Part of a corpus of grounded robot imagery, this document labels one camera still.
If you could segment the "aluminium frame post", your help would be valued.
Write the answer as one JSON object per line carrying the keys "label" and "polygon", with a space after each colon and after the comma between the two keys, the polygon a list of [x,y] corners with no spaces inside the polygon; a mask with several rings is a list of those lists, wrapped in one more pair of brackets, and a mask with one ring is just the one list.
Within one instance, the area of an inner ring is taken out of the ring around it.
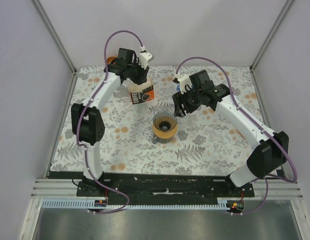
{"label": "aluminium frame post", "polygon": [[68,68],[73,74],[77,73],[77,68],[75,67],[73,61],[71,60],[67,50],[62,43],[61,38],[59,37],[52,21],[50,20],[49,15],[47,14],[44,6],[42,5],[40,0],[30,0],[32,5],[34,6],[37,14],[39,15],[40,19],[42,20],[46,30],[48,31],[49,35],[51,36],[54,44],[56,45],[58,51],[62,55],[65,63],[67,64]]}
{"label": "aluminium frame post", "polygon": [[281,24],[285,20],[287,14],[291,10],[295,0],[286,0],[284,2],[283,7],[281,8],[279,14],[277,15],[273,25],[271,26],[266,38],[264,39],[261,47],[259,48],[257,55],[255,56],[252,64],[250,65],[249,69],[253,73],[257,66],[259,65],[262,57],[264,56],[266,50],[268,49],[269,45],[271,44],[273,38],[275,37],[277,31],[279,30]]}

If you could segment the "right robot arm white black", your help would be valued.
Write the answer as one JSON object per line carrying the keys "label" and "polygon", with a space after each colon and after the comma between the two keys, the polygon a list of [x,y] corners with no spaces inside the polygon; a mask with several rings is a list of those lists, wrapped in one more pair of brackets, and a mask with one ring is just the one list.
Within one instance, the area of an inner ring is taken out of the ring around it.
{"label": "right robot arm white black", "polygon": [[228,196],[237,196],[242,186],[262,179],[287,161],[284,152],[288,150],[288,135],[274,132],[244,107],[236,106],[229,87],[214,85],[206,70],[192,75],[176,73],[173,81],[179,85],[179,91],[172,96],[175,116],[182,118],[200,106],[210,107],[229,121],[253,150],[246,163],[228,175],[229,181],[224,184]]}

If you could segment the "left aluminium frame post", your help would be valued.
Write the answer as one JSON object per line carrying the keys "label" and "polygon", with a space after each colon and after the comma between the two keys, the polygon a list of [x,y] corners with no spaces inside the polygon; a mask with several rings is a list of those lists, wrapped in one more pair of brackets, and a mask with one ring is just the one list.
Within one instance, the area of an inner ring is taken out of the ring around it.
{"label": "left aluminium frame post", "polygon": [[42,5],[40,0],[30,0],[32,5],[34,6],[37,14],[39,15],[40,19],[42,20],[46,30],[48,31],[49,35],[51,36],[54,44],[56,45],[58,51],[62,55],[65,63],[67,64],[68,68],[73,74],[77,73],[77,68],[75,67],[73,61],[71,60],[67,50],[62,43],[61,38],[59,37],[52,21],[50,20],[49,15],[47,14],[44,6]]}

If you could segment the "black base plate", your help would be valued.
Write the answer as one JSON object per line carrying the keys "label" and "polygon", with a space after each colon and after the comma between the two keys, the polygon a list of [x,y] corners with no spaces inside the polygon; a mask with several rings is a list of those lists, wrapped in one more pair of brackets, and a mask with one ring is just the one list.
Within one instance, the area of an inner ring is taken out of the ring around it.
{"label": "black base plate", "polygon": [[148,197],[183,195],[195,198],[249,198],[257,196],[258,184],[270,187],[275,178],[257,180],[242,187],[233,187],[224,176],[160,175],[103,173],[98,181],[86,179],[82,172],[51,171],[50,180],[70,180],[76,186],[78,197],[114,198],[126,194],[131,202]]}

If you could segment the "right aluminium frame post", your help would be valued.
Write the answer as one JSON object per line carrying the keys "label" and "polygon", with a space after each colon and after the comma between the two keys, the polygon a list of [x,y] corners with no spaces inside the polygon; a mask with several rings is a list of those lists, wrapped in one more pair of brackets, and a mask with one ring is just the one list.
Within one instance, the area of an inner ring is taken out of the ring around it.
{"label": "right aluminium frame post", "polygon": [[269,45],[271,44],[273,38],[275,37],[277,31],[279,30],[281,24],[285,20],[287,14],[291,10],[295,0],[286,0],[284,2],[283,7],[281,8],[279,14],[277,15],[273,25],[271,26],[266,38],[264,39],[261,47],[259,48],[257,55],[255,56],[252,64],[250,65],[249,69],[253,73],[257,66],[259,65],[262,57],[264,56],[266,50],[268,49]]}

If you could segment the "grey glass mug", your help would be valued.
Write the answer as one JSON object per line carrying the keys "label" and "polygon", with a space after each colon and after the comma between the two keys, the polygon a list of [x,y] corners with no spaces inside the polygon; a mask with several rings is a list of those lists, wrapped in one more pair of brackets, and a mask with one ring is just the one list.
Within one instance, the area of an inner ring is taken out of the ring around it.
{"label": "grey glass mug", "polygon": [[157,143],[165,144],[165,143],[169,143],[172,139],[173,139],[173,137],[170,137],[170,138],[160,138],[160,137],[154,135],[153,138],[152,138],[152,143],[153,144],[157,144]]}

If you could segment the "aluminium rail front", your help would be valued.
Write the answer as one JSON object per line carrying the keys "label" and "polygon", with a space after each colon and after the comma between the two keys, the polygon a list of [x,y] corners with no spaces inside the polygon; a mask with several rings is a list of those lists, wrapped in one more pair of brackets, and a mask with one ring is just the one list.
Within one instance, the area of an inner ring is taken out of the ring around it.
{"label": "aluminium rail front", "polygon": [[33,199],[74,199],[78,187],[71,179],[37,179],[31,198]]}

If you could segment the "coffee filter box orange black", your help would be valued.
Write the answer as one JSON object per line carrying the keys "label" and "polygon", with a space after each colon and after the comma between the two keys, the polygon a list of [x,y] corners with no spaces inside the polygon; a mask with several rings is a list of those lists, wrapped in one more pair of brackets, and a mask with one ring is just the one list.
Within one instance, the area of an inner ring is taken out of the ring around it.
{"label": "coffee filter box orange black", "polygon": [[127,88],[133,105],[146,103],[155,98],[154,84],[150,77],[141,85],[131,82]]}

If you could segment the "floral tablecloth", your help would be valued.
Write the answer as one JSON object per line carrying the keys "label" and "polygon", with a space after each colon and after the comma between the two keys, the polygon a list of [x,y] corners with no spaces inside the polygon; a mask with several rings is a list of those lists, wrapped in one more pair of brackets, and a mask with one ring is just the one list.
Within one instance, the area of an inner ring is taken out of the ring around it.
{"label": "floral tablecloth", "polygon": [[[223,67],[234,95],[258,120],[262,120],[252,75],[248,67]],[[77,73],[72,104],[81,104],[103,80],[103,66],[83,66]],[[229,121],[211,108],[200,106],[183,118],[169,119],[174,112],[172,95],[174,66],[153,66],[148,77],[153,82],[154,99],[132,104],[125,81],[100,110],[105,133],[100,141],[104,172],[136,174],[179,174],[224,176],[246,163],[252,149]],[[165,133],[158,138],[154,124]],[[82,172],[85,162],[72,131],[69,108],[51,172]]]}

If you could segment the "orange glass carafe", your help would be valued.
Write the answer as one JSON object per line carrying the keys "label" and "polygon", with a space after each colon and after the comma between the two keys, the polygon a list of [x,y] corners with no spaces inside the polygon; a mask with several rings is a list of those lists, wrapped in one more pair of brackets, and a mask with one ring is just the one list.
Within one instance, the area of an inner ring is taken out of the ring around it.
{"label": "orange glass carafe", "polygon": [[116,60],[117,60],[117,57],[116,56],[110,56],[106,59],[106,63],[107,65],[109,64],[116,64]]}

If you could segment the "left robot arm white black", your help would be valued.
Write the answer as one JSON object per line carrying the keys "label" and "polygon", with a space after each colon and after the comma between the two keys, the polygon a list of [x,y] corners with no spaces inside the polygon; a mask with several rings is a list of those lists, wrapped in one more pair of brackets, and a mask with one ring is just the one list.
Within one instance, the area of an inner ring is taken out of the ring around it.
{"label": "left robot arm white black", "polygon": [[149,62],[153,58],[144,46],[140,47],[139,54],[131,49],[120,48],[117,57],[105,67],[104,79],[89,97],[83,103],[74,103],[71,106],[72,132],[76,136],[76,143],[82,148],[83,176],[91,180],[87,189],[96,197],[105,192],[105,184],[99,180],[103,174],[100,141],[105,134],[101,111],[113,92],[125,80],[130,80],[136,85],[147,82]]}

